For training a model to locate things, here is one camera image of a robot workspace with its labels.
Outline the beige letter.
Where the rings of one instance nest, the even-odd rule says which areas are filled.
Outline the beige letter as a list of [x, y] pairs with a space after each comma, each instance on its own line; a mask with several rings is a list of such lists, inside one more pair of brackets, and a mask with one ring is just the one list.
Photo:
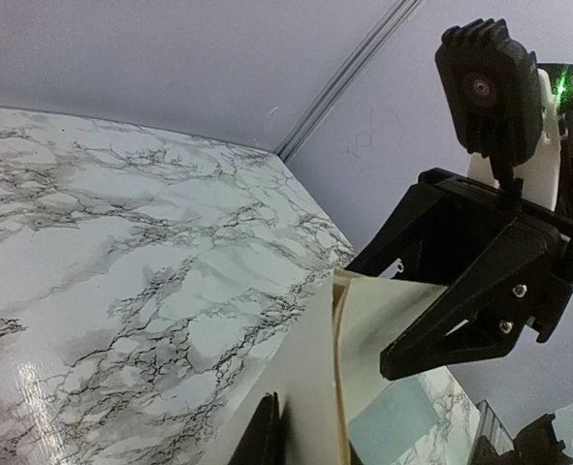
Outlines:
[[232, 464], [258, 403], [266, 393], [276, 392], [280, 464], [363, 464], [348, 425], [391, 384], [380, 373], [380, 354], [444, 290], [335, 270], [292, 324], [202, 463]]

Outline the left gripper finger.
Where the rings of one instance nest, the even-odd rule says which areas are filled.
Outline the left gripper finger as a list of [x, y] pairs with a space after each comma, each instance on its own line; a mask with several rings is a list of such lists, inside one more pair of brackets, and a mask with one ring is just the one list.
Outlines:
[[281, 463], [281, 416], [276, 392], [258, 403], [232, 455], [232, 465]]

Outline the blue-grey envelope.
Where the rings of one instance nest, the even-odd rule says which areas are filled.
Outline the blue-grey envelope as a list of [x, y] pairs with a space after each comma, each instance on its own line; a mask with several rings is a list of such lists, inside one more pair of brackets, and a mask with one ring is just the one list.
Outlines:
[[393, 464], [439, 422], [417, 376], [398, 380], [381, 392], [348, 425], [363, 464]]

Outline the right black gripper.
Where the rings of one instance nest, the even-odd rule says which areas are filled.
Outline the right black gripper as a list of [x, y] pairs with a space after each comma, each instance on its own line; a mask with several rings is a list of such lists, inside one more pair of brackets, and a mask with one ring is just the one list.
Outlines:
[[380, 354], [398, 380], [508, 355], [528, 326], [547, 342], [573, 293], [573, 221], [442, 169], [411, 185], [346, 266], [378, 277], [450, 286]]

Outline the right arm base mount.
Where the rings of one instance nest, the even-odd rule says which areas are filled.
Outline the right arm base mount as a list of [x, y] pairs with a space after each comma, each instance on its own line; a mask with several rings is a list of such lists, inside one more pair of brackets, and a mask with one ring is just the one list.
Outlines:
[[511, 438], [496, 417], [487, 420], [476, 435], [469, 464], [566, 465], [573, 458], [553, 428], [554, 414], [545, 414]]

